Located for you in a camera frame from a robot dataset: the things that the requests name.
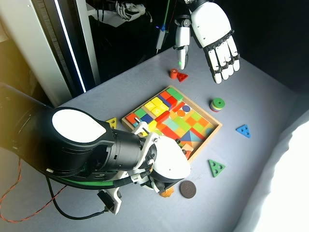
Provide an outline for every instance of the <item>green round block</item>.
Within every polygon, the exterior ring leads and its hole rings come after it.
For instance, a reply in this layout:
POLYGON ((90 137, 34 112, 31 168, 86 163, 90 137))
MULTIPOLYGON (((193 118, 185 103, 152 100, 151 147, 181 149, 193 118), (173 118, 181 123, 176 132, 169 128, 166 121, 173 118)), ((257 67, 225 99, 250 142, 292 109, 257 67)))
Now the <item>green round block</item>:
POLYGON ((221 98, 215 98, 212 100, 212 103, 213 105, 216 107, 216 108, 219 108, 219 109, 222 109, 224 106, 225 106, 225 102, 223 99, 221 98))

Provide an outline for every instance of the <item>gray table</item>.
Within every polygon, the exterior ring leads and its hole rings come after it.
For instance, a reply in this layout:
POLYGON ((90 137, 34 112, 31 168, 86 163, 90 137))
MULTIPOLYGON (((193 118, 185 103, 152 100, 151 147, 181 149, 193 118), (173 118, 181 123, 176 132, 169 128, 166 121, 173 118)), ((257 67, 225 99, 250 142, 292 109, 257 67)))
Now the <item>gray table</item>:
MULTIPOLYGON (((296 95, 276 80, 241 60, 240 71, 217 85, 212 80, 205 56, 195 42, 189 50, 189 63, 183 83, 169 78, 177 66, 176 54, 169 49, 112 80, 71 100, 71 106, 89 112, 100 120, 118 118, 118 129, 125 130, 120 119, 168 85, 174 85, 195 103, 219 120, 223 127, 192 163, 188 177, 195 183, 197 194, 183 198, 175 185, 170 198, 163 198, 129 185, 121 188, 123 203, 120 213, 110 213, 86 221, 62 217, 51 205, 35 218, 16 225, 0 221, 1 231, 24 232, 229 232, 237 220, 254 185, 276 144, 279 133, 291 112, 296 95), (226 107, 212 112, 208 102, 221 97, 226 107), (248 124, 252 137, 235 131, 248 124), (221 162, 224 171, 213 178, 208 159, 221 162)), ((4 192, 17 175, 17 157, 0 153, 0 192, 4 192)), ((62 185, 53 182, 56 192, 62 185)), ((96 191, 67 188, 58 198, 61 208, 75 216, 102 209, 96 191)), ((49 199, 43 175, 23 162, 23 179, 7 197, 1 212, 8 218, 19 218, 37 210, 49 199)))

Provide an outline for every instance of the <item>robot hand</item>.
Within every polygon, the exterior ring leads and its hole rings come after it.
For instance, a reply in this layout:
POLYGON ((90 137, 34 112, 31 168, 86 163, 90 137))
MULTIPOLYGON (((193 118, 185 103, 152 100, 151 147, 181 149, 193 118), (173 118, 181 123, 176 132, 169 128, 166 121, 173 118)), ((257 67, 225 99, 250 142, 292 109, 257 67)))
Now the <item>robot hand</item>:
MULTIPOLYGON (((221 83, 222 79, 226 80, 234 71, 239 70, 239 52, 232 37, 229 20, 224 11, 213 2, 206 0, 195 0, 189 4, 191 12, 192 28, 203 47, 208 65, 216 83, 221 83)), ((183 30, 182 25, 178 25, 177 31, 183 30)), ((179 53, 179 41, 186 41, 190 33, 176 32, 176 49, 179 53)), ((185 68, 186 57, 181 54, 178 56, 180 69, 185 68)))
POLYGON ((119 3, 116 1, 116 12, 126 21, 133 21, 145 14, 146 9, 143 4, 134 5, 133 3, 119 3))

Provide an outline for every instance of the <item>blue triangle block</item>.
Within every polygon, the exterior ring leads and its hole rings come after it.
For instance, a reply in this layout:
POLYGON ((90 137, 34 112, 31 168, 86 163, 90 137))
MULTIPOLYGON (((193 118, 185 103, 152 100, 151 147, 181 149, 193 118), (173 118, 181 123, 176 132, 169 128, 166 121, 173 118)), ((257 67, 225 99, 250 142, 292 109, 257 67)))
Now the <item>blue triangle block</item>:
POLYGON ((191 141, 192 142, 201 142, 202 140, 200 138, 197 137, 196 134, 194 134, 192 131, 189 131, 190 132, 190 138, 191 138, 191 141))
POLYGON ((242 135, 246 136, 247 138, 251 138, 251 134, 249 131, 249 127, 247 124, 239 127, 236 129, 236 131, 238 131, 239 133, 241 133, 242 135))
POLYGON ((184 136, 180 139, 180 141, 191 141, 190 131, 184 134, 184 136))

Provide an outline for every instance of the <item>orange circle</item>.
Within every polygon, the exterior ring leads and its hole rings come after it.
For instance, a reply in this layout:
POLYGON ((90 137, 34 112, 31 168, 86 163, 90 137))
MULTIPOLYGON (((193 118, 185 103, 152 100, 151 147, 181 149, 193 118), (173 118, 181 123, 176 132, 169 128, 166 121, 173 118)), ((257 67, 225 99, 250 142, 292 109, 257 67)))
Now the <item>orange circle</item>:
POLYGON ((179 117, 183 117, 183 116, 185 116, 185 111, 179 110, 179 111, 177 111, 177 115, 178 115, 179 117))

